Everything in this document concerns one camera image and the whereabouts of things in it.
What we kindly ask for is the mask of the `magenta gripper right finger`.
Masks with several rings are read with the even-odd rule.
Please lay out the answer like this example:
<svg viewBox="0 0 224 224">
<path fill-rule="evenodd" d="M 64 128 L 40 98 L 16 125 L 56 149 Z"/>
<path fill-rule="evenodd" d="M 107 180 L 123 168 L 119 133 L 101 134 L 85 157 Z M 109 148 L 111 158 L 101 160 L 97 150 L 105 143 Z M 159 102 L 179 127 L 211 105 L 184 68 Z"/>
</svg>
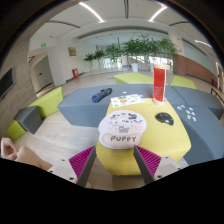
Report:
<svg viewBox="0 0 224 224">
<path fill-rule="evenodd" d="M 154 181 L 154 174 L 160 164 L 161 157 L 137 145 L 134 146 L 133 155 L 145 184 L 148 185 L 152 183 Z"/>
</svg>

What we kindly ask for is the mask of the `bare human hand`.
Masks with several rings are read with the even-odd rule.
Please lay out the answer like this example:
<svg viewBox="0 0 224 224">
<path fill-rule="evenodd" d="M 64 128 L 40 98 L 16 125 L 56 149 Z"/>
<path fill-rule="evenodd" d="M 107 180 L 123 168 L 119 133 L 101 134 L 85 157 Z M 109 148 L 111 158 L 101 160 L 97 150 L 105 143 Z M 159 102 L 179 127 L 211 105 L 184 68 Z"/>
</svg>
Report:
<svg viewBox="0 0 224 224">
<path fill-rule="evenodd" d="M 10 138 L 2 138 L 0 156 L 3 159 L 33 165 L 48 171 L 52 165 L 41 159 L 35 152 L 26 146 L 18 148 Z"/>
</svg>

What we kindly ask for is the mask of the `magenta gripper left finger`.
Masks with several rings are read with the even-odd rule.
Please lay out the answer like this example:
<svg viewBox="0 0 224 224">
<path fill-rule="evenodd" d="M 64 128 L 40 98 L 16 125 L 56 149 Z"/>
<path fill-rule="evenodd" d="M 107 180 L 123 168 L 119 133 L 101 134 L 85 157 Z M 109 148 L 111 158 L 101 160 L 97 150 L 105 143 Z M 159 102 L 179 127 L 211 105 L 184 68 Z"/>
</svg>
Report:
<svg viewBox="0 0 224 224">
<path fill-rule="evenodd" d="M 96 147 L 92 146 L 69 159 L 69 163 L 77 176 L 77 185 L 86 186 L 95 158 Z"/>
</svg>

